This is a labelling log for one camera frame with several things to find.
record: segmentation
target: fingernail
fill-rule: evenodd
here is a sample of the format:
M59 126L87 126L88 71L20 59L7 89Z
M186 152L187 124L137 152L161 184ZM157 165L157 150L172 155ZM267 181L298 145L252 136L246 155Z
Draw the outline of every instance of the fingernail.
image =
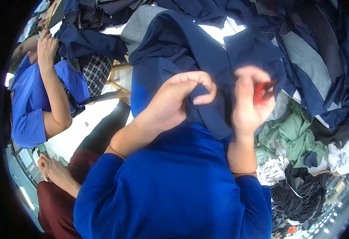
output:
M202 103L202 100L200 98L196 97L193 99L193 104L200 104L200 103Z

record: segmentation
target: red scissors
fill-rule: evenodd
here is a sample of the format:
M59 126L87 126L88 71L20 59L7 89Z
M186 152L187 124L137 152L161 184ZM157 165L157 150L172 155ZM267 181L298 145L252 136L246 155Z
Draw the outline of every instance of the red scissors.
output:
M256 88L254 88L253 103L260 104L274 96L273 91L269 90L275 85L277 85L277 81L274 80L257 85Z

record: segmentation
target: blue shirt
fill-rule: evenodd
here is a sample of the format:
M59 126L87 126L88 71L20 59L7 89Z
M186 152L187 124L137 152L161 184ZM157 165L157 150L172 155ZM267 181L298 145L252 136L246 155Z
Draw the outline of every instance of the blue shirt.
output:
M82 73L70 68L65 60L55 65L56 74L63 80L77 103L90 97ZM12 89L12 138L22 148L33 148L47 141L42 111L51 112L39 65L31 65L28 54L14 75Z
M235 179L223 142L193 125L160 134L125 161L102 155L81 186L73 217L86 239L265 239L271 194L254 176Z

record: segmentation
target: checkered skirt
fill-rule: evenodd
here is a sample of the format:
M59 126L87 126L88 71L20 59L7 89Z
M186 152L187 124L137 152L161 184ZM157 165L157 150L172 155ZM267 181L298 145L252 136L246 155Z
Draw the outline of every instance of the checkered skirt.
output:
M113 61L101 55L93 55L83 69L85 81L90 91L90 97L99 96L107 81Z

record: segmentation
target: sleeve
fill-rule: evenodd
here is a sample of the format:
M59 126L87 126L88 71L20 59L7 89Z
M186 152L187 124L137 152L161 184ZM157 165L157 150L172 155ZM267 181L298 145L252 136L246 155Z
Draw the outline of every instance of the sleeve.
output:
M106 153L100 156L96 164L92 165L87 178L81 186L76 198L74 217L100 199L114 187L116 172L124 160L117 155Z
M14 121L12 137L22 148L33 148L46 142L42 109L26 113Z
M240 201L244 205L240 238L270 238L271 236L271 193L252 175L236 178L240 188Z
M14 77L17 78L18 75L21 75L30 66L31 66L31 62L27 53L26 56L23 58L22 62L20 63L18 69L16 70Z

